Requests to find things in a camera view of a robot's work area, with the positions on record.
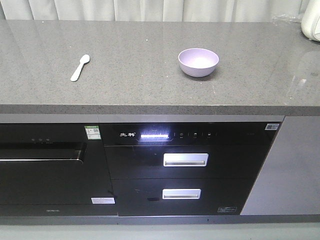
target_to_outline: gray floor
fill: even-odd
[[[319,240],[320,223],[0,225],[1,240]]]

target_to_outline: brand logo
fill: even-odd
[[[120,137],[134,137],[136,135],[135,132],[121,132]]]

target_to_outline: drawer handle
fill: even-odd
[[[205,167],[208,162],[208,153],[165,153],[164,167]]]
[[[201,189],[163,189],[162,199],[200,199]]]

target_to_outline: dishwasher handle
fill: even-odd
[[[84,163],[85,142],[1,143],[0,162],[75,161]]]
[[[163,189],[162,199],[200,199],[201,189]]]
[[[208,153],[165,153],[164,167],[205,167],[208,163]]]

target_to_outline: gray cabinet panel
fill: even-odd
[[[284,119],[241,214],[320,214],[320,117]]]

